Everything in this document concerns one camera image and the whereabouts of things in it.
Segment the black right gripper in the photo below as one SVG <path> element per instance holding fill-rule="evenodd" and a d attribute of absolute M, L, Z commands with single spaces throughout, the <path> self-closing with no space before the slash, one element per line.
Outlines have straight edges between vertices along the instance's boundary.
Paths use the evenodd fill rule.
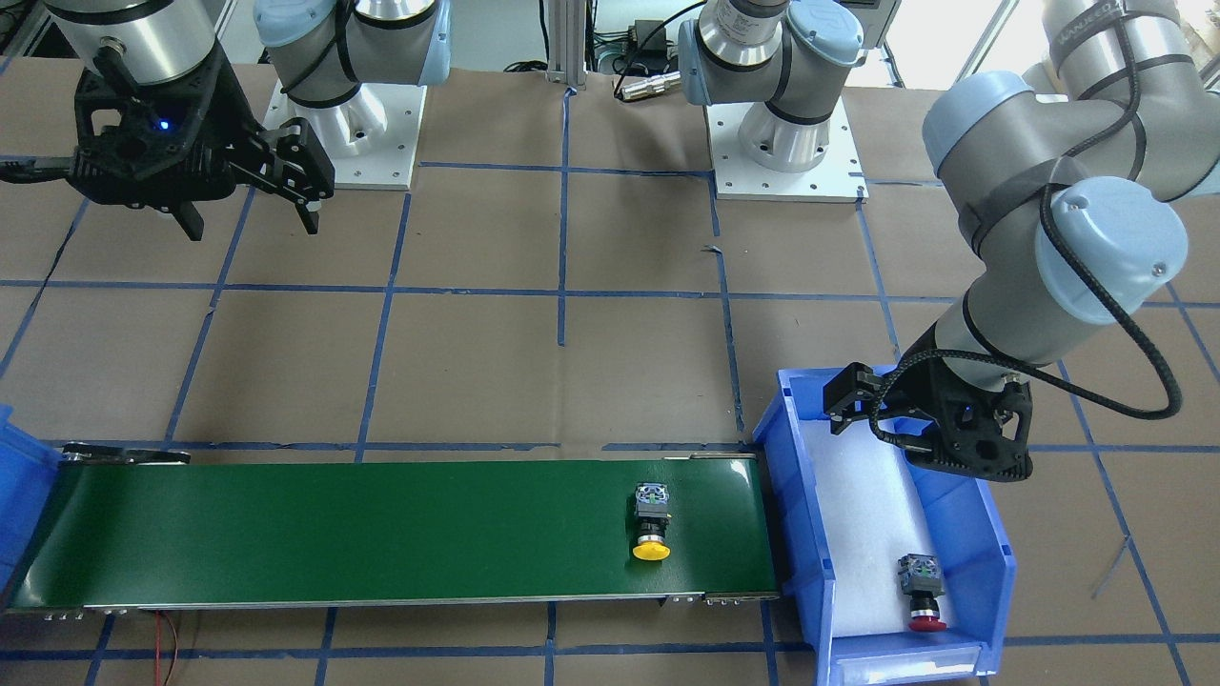
<path fill-rule="evenodd" d="M 309 236 L 318 234 L 314 206 L 336 192 L 336 168 L 306 120 L 264 131 L 223 48 L 162 84 L 138 84 L 117 48 L 74 88 L 77 146 L 70 186 L 105 205 L 170 212 L 192 240 L 203 218 L 192 201 L 231 195 L 235 183 L 292 201 Z"/>

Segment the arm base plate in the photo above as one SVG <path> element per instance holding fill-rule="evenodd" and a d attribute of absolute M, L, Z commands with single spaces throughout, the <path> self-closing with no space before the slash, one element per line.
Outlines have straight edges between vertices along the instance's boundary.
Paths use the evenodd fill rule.
<path fill-rule="evenodd" d="M 336 168 L 340 190 L 410 190 L 426 87 L 362 84 L 353 100 L 329 109 L 294 104 L 274 88 L 265 111 L 266 129 L 304 117 Z"/>
<path fill-rule="evenodd" d="M 795 125 L 762 103 L 705 109 L 719 197 L 738 200 L 854 203 L 867 187 L 845 105 L 827 120 Z"/>

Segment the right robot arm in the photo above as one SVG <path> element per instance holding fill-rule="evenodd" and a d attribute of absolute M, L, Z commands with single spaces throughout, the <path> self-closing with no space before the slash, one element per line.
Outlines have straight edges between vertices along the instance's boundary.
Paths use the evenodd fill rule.
<path fill-rule="evenodd" d="M 170 214 L 192 240 L 196 203 L 248 184 L 292 203 L 318 231 L 336 160 L 390 148 L 375 87 L 438 85 L 449 74 L 448 1 L 257 1 L 257 39 L 292 104 L 257 121 L 200 1 L 50 1 L 85 65 L 74 87 L 71 157 L 9 162 L 11 183 L 63 179 L 99 205 Z"/>

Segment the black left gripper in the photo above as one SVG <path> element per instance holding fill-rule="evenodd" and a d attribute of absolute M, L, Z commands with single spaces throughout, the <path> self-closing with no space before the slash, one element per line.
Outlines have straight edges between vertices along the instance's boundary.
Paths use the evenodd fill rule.
<path fill-rule="evenodd" d="M 824 385 L 830 433 L 841 435 L 867 417 L 884 380 L 884 374 L 850 363 Z M 888 392 L 887 406 L 931 421 L 914 446 L 904 448 L 906 463 L 914 466 L 996 482 L 1021 481 L 1033 472 L 1027 446 L 1032 425 L 1028 383 L 1006 382 L 999 392 L 981 391 L 950 367 L 914 367 Z"/>

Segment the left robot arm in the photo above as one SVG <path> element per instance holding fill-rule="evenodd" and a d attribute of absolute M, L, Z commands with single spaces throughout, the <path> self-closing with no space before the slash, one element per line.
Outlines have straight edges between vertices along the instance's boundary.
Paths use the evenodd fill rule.
<path fill-rule="evenodd" d="M 985 72 L 928 109 L 928 165 L 985 273 L 895 369 L 853 363 L 824 385 L 830 433 L 864 424 L 914 466 L 1014 482 L 1032 474 L 1032 378 L 1128 417 L 1181 413 L 1175 374 L 1133 316 L 1187 259 L 1172 200 L 1218 190 L 1218 94 L 1175 1 L 1048 1 L 1043 28 L 1064 100 Z M 1161 406 L 1048 372 L 1111 323 L 1150 363 Z"/>

